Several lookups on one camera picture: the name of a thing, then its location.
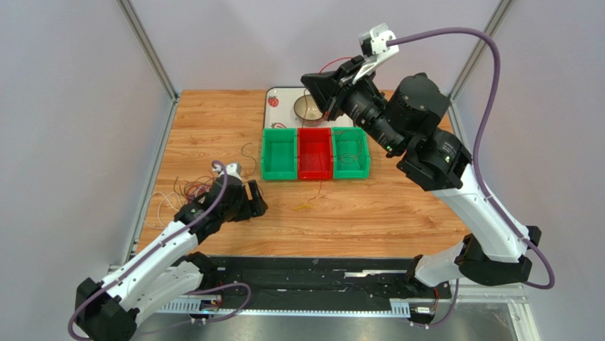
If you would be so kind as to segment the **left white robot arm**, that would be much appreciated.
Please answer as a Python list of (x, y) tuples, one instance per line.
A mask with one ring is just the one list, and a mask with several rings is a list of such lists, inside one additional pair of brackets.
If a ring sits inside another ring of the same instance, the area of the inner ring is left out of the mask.
[(211, 293), (216, 266), (190, 253), (227, 222), (260, 217), (268, 206), (255, 180), (221, 175), (212, 187), (183, 205), (143, 251), (100, 281), (76, 290), (67, 324), (74, 340), (130, 340), (150, 315), (186, 293)]

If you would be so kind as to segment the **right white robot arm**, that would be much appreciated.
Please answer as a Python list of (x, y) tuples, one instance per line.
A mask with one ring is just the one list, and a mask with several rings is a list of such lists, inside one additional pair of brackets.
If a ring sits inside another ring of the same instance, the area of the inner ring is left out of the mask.
[(482, 193), (470, 152), (440, 128), (449, 99), (423, 72), (404, 77), (385, 98), (372, 74), (357, 75), (362, 61), (356, 56), (334, 71), (305, 74), (301, 82), (325, 119), (347, 115), (389, 158), (398, 159), (398, 170), (443, 201), (469, 229), (455, 246), (416, 256), (405, 274), (408, 289), (462, 277), (484, 286), (527, 283), (533, 264), (525, 254), (541, 232), (515, 223)]

